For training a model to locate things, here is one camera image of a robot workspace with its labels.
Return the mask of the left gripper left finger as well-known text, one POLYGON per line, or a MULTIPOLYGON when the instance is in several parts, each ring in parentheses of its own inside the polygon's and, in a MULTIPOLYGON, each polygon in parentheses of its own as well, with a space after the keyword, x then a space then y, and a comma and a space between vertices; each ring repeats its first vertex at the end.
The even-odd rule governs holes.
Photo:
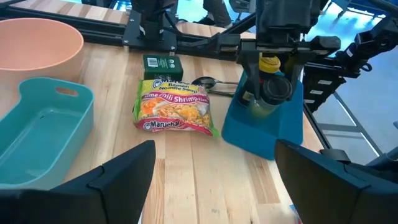
POLYGON ((0 190, 0 224, 137 224, 154 165, 148 140, 51 190, 0 190))

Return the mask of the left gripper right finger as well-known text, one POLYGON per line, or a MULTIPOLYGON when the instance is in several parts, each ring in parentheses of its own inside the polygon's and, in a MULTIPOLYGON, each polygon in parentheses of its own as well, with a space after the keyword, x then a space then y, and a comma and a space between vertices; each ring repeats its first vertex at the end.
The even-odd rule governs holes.
POLYGON ((278 140, 275 161, 303 224, 398 224, 398 147, 361 165, 278 140))

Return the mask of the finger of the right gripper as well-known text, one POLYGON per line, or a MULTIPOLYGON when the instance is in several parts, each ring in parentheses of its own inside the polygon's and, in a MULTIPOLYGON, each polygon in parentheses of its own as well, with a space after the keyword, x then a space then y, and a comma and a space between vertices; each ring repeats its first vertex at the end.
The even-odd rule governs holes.
POLYGON ((302 52, 290 55, 284 64, 285 78, 288 79, 292 86, 292 93, 295 93, 299 76, 305 64, 305 56, 302 52))
POLYGON ((245 96, 246 93, 252 94, 255 100, 261 99, 261 84, 259 76, 259 57, 261 53, 258 51, 241 51, 239 53, 239 63, 242 65, 246 74, 240 91, 240 100, 250 100, 245 96))

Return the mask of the brown yellow-lid spice jar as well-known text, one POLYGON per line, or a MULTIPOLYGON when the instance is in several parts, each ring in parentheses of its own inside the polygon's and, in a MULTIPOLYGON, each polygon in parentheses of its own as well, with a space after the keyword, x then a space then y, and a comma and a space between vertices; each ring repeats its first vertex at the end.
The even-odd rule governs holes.
POLYGON ((268 104, 277 105, 278 79, 280 71, 278 57, 259 57, 259 76, 261 84, 261 99, 268 104))

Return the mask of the black-lid glass jar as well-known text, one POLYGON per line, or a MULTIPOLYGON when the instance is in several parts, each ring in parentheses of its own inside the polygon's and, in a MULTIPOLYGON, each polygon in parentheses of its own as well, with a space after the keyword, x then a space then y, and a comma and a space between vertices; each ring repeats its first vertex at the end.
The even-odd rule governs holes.
POLYGON ((293 93, 292 84, 283 76, 272 75, 260 84, 259 97, 252 97, 248 108, 258 118, 265 118, 275 111, 293 93))

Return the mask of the metal spoon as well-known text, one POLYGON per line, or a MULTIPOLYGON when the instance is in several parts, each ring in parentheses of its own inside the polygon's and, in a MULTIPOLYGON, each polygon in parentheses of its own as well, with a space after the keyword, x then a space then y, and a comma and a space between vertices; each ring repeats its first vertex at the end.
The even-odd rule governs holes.
POLYGON ((213 77, 200 77, 192 81, 192 85, 200 85, 206 89, 213 88, 216 84, 238 85, 237 82, 224 82, 213 77))

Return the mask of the black stand with white labels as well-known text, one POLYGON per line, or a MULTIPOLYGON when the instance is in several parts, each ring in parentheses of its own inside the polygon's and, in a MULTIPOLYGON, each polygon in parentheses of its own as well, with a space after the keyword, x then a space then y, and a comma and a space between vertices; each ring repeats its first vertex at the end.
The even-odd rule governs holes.
POLYGON ((344 83, 346 80, 337 74, 305 72, 303 78, 305 104, 312 113, 315 112, 344 83))

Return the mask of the person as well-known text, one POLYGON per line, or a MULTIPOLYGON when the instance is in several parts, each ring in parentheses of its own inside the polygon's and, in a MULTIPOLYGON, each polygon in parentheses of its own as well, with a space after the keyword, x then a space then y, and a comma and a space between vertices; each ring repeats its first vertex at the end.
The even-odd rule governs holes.
POLYGON ((226 29, 233 26, 224 0, 203 0, 203 8, 207 15, 195 23, 226 29))

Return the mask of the lime chili shrimp ramen packet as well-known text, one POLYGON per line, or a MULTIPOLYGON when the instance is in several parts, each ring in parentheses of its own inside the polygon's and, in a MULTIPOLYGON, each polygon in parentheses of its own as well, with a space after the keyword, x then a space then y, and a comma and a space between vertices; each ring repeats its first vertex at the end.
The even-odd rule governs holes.
POLYGON ((166 79, 140 80, 132 113, 135 126, 145 131, 220 135, 213 124, 207 91, 200 85, 166 79))

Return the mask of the small dark green box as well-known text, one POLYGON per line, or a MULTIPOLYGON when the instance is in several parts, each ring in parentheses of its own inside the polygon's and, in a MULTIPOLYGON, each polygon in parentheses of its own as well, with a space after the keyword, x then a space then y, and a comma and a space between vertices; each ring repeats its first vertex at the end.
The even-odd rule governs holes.
POLYGON ((145 80, 166 79, 180 82, 183 79, 183 67, 177 56, 144 54, 142 61, 145 80))

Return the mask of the peach orange plastic bowl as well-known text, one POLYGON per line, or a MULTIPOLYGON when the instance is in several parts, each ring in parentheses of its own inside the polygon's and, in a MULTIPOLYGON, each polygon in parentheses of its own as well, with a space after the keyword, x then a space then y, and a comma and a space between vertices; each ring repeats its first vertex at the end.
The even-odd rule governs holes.
POLYGON ((25 79, 78 83, 83 46, 82 34, 66 23, 27 17, 0 21, 0 118, 18 102, 25 79))

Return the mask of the black flat clamp bracket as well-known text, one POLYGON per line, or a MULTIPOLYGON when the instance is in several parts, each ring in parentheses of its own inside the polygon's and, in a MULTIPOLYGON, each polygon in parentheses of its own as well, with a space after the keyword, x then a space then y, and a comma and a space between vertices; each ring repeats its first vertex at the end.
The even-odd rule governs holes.
POLYGON ((334 161, 339 161, 344 164, 351 163, 347 153, 341 149, 321 149, 320 154, 332 159, 334 161))

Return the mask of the light teal handled basket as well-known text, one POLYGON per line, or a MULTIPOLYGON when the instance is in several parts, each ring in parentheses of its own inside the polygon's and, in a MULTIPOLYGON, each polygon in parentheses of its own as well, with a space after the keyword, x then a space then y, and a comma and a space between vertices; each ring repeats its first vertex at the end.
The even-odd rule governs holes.
POLYGON ((19 84, 0 120, 0 190, 49 190, 63 182, 94 125, 94 94, 54 78, 19 84))

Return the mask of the black aluminium table frame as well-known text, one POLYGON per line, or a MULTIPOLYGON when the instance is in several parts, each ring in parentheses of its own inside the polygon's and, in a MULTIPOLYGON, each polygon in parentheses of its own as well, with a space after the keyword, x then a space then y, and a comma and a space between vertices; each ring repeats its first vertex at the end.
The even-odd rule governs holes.
MULTIPOLYGON (((129 46, 128 41, 124 40, 124 36, 127 36, 125 34, 127 28, 132 27, 133 19, 130 19, 130 17, 136 16, 136 12, 131 12, 130 17, 128 17, 128 23, 127 25, 125 24, 120 24, 120 23, 114 23, 114 22, 107 22, 107 21, 100 21, 100 20, 94 20, 94 19, 87 19, 84 17, 76 17, 76 16, 68 16, 64 14, 59 14, 59 13, 52 13, 52 12, 45 12, 45 11, 38 11, 34 9, 29 9, 27 7, 19 7, 19 6, 13 6, 15 4, 19 4, 20 2, 24 2, 27 0, 9 0, 6 2, 0 3, 0 21, 4 21, 7 19, 17 19, 17 18, 41 18, 41 19, 52 19, 55 21, 63 22, 68 25, 71 25, 72 27, 76 28, 87 42, 94 43, 94 44, 103 44, 103 45, 113 45, 113 46, 118 46, 118 47, 123 47, 123 46, 129 46)), ((237 23, 238 28, 233 28, 233 31, 223 31, 221 37, 226 36, 226 35, 232 35, 232 33, 237 33, 240 32, 240 34, 243 33, 243 28, 239 28, 239 26, 242 27, 247 27, 251 26, 251 24, 254 26, 254 14, 252 13, 250 16, 247 16, 245 19, 237 23)), ((231 54, 224 54, 221 56, 217 56, 217 52, 210 52, 210 53, 204 53, 204 52, 195 52, 195 50, 187 50, 189 47, 182 46, 183 41, 179 41, 180 39, 198 39, 198 41, 204 40, 205 42, 207 39, 214 39, 213 37, 204 37, 204 36, 199 36, 199 35, 193 35, 193 34, 176 34, 177 35, 177 44, 175 49, 175 46, 171 46, 171 52, 176 52, 178 54, 185 54, 185 55, 191 55, 191 56, 197 56, 197 57, 207 57, 207 58, 218 58, 220 60, 234 60, 233 55, 231 54)), ((326 62, 309 62, 304 69, 307 69, 307 67, 311 70, 313 69, 324 69, 327 70, 329 69, 331 71, 336 71, 340 72, 341 74, 346 73, 346 75, 340 75, 341 78, 343 77, 350 77, 350 78, 357 78, 359 76, 354 76, 354 75, 349 75, 349 72, 344 72, 342 68, 338 67, 331 67, 331 65, 326 65, 327 63, 332 63, 334 59, 332 58, 326 58, 323 59, 323 61, 326 62)), ((331 92, 334 94, 337 100, 339 100, 340 105, 344 108, 344 110, 348 113, 348 115, 351 116, 353 122, 356 121, 356 117, 352 114, 352 112, 346 107, 345 103, 342 101, 340 96, 335 93, 334 91, 331 92)), ((315 118, 313 117, 312 113, 316 110, 315 106, 310 106, 309 103, 307 103, 306 99, 304 100, 304 106, 303 110, 305 115, 307 116, 307 119, 309 120, 309 123, 312 125, 312 128, 314 129, 314 132, 317 134, 319 141, 322 143, 323 147, 327 149, 331 149, 331 145, 328 142, 327 138, 325 135, 322 133, 322 129, 320 128, 319 124, 315 121, 315 118)), ((359 131, 360 126, 348 126, 348 128, 357 128, 359 131)), ((376 146, 376 143, 369 137, 367 132, 365 130, 359 131, 362 133, 363 138, 368 141, 368 144, 370 147, 372 147, 374 153, 377 156, 380 156, 382 154, 382 151, 376 146)))

